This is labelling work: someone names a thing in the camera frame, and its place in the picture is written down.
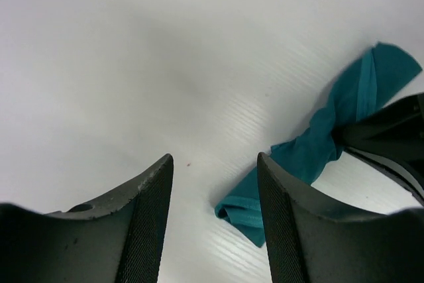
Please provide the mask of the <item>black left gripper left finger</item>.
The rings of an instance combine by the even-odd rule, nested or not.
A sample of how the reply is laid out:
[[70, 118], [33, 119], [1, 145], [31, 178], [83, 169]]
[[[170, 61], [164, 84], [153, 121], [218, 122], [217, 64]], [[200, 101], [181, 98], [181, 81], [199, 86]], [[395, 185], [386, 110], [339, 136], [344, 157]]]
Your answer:
[[172, 192], [166, 154], [68, 211], [1, 205], [2, 282], [156, 282]]

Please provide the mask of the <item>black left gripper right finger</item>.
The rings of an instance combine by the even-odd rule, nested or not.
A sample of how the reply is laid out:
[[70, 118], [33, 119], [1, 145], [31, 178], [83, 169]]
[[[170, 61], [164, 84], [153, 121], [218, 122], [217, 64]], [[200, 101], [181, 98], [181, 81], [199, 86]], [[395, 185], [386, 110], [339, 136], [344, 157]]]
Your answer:
[[423, 210], [384, 215], [334, 199], [257, 158], [273, 282], [422, 282]]

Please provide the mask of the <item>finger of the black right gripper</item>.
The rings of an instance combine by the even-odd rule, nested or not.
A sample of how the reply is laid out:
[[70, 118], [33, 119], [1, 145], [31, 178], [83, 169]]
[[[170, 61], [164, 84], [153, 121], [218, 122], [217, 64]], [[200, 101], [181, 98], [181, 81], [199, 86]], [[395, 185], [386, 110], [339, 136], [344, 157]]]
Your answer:
[[423, 204], [423, 94], [401, 98], [332, 131], [335, 144], [411, 192]]

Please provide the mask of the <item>teal satin napkin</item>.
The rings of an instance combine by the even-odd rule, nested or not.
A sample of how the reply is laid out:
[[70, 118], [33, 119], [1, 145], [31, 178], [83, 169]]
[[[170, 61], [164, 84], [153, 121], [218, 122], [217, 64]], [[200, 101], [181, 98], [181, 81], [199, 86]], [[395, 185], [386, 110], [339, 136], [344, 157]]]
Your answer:
[[[270, 149], [270, 158], [292, 176], [312, 184], [327, 163], [340, 158], [343, 147], [331, 136], [336, 127], [375, 114], [422, 71], [419, 62], [400, 47], [377, 43], [347, 66], [331, 86], [326, 104], [296, 138]], [[216, 206], [215, 215], [239, 230], [255, 246], [265, 243], [253, 168]]]

